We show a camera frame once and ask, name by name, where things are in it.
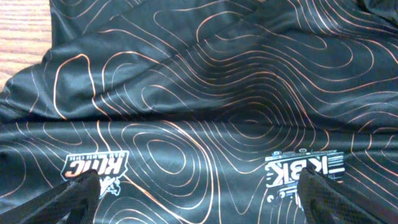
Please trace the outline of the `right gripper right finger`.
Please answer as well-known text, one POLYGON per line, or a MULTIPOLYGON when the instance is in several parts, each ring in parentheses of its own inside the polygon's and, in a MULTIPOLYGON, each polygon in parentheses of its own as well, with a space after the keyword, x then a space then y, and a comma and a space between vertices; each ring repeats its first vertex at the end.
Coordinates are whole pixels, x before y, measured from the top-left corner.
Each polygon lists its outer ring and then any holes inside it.
POLYGON ((311 167, 302 169, 297 190, 309 223, 397 223, 397 212, 311 167))

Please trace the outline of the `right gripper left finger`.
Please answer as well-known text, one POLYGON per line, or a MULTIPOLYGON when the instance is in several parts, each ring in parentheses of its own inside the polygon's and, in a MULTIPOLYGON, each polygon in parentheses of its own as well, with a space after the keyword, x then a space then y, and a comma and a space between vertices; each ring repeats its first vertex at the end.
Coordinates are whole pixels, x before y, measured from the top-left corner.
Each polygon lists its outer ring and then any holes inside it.
POLYGON ((93 223, 100 197, 100 178, 88 170, 1 214, 1 223, 93 223))

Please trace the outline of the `black orange-patterned jersey shirt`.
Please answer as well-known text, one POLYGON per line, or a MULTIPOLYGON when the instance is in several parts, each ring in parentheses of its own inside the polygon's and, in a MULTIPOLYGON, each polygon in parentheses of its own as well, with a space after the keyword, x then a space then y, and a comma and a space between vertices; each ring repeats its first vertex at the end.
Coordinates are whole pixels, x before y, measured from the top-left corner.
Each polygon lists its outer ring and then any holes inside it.
POLYGON ((306 223, 314 166, 397 210, 397 2, 52 1, 1 92, 1 211, 88 169, 94 223, 306 223))

